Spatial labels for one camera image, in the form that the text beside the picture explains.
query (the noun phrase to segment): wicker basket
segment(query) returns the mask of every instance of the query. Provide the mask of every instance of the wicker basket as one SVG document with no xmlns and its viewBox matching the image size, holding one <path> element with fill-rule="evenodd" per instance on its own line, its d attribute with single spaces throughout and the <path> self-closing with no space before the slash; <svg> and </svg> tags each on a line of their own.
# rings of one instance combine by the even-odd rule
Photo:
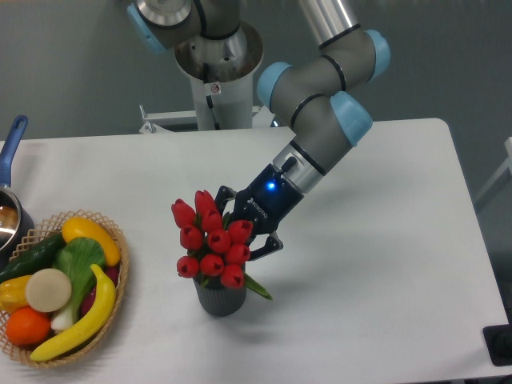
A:
<svg viewBox="0 0 512 384">
<path fill-rule="evenodd" d="M 100 331 L 95 336 L 93 336 L 93 338 L 83 348 L 81 348 L 80 350 L 75 350 L 59 358 L 50 360 L 48 362 L 32 361 L 30 359 L 30 353 L 32 352 L 32 350 L 18 348 L 17 346 L 9 342 L 6 336 L 6 323 L 7 319 L 9 318 L 9 314 L 5 311 L 0 311 L 0 349 L 2 349 L 2 352 L 4 354 L 9 355 L 11 360 L 20 362 L 25 366 L 31 366 L 33 368 L 55 368 L 56 366 L 63 366 L 65 364 L 75 362 L 85 354 L 91 352 L 92 349 L 99 344 L 105 333 L 112 325 L 112 322 L 114 321 L 114 318 L 117 312 L 119 311 L 121 300 L 126 288 L 126 280 L 128 279 L 128 269 L 130 266 L 130 262 L 128 260 L 128 248 L 122 230 L 120 230 L 112 220 L 110 220 L 106 216 L 103 216 L 100 213 L 79 210 L 77 212 L 63 212 L 52 216 L 50 219 L 43 220 L 41 224 L 37 224 L 35 228 L 33 230 L 30 230 L 27 236 L 25 236 L 22 239 L 22 243 L 18 244 L 16 250 L 13 252 L 12 258 L 16 258 L 17 256 L 20 255 L 21 252 L 30 248 L 33 244 L 40 242 L 41 240 L 54 234 L 55 232 L 59 232 L 62 228 L 62 224 L 68 218 L 71 218 L 73 216 L 89 218 L 91 220 L 94 220 L 99 225 L 101 225 L 116 241 L 119 250 L 121 251 L 121 268 L 119 270 L 117 297 L 115 300 L 114 309 L 112 310 L 112 314 L 110 315 L 110 318 L 103 326 L 103 328 L 101 328 Z"/>
</svg>

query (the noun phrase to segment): tulip bouquet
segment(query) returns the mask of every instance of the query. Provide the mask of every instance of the tulip bouquet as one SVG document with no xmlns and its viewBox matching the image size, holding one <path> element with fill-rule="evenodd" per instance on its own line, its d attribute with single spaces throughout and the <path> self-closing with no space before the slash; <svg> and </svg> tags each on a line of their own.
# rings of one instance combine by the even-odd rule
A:
<svg viewBox="0 0 512 384">
<path fill-rule="evenodd" d="M 253 223 L 230 222 L 229 212 L 221 216 L 207 190 L 198 190 L 194 203 L 195 210 L 180 198 L 171 206 L 180 228 L 180 244 L 186 249 L 186 255 L 177 263 L 178 275 L 193 278 L 205 288 L 239 290 L 245 287 L 271 300 L 266 289 L 245 272 Z"/>
</svg>

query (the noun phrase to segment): gray vase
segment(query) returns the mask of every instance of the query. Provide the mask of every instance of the gray vase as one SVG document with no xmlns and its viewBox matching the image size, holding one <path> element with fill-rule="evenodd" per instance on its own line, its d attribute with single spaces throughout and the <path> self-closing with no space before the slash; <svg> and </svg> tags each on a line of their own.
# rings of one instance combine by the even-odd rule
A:
<svg viewBox="0 0 512 384">
<path fill-rule="evenodd" d="M 244 286 L 236 290 L 225 288 L 217 279 L 206 286 L 201 286 L 201 283 L 194 279 L 194 285 L 202 308 L 213 316 L 224 317 L 233 314 L 246 300 L 247 288 Z"/>
</svg>

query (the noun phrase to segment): orange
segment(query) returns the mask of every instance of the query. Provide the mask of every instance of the orange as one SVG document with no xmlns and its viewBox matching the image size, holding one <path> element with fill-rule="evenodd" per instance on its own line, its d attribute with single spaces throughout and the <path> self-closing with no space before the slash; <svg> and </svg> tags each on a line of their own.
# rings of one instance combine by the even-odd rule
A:
<svg viewBox="0 0 512 384">
<path fill-rule="evenodd" d="M 45 340 L 50 332 L 50 318 L 24 306 L 13 312 L 6 324 L 6 336 L 17 346 L 28 346 Z"/>
</svg>

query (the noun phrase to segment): black cable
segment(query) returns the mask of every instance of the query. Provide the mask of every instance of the black cable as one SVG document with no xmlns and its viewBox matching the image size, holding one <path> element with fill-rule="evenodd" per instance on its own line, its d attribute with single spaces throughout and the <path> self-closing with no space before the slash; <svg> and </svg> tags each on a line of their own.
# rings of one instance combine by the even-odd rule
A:
<svg viewBox="0 0 512 384">
<path fill-rule="evenodd" d="M 501 380 L 496 382 L 495 384 L 505 384 L 506 382 L 509 381 L 509 378 L 512 378 L 512 374 L 509 374 L 508 376 L 501 378 Z"/>
</svg>

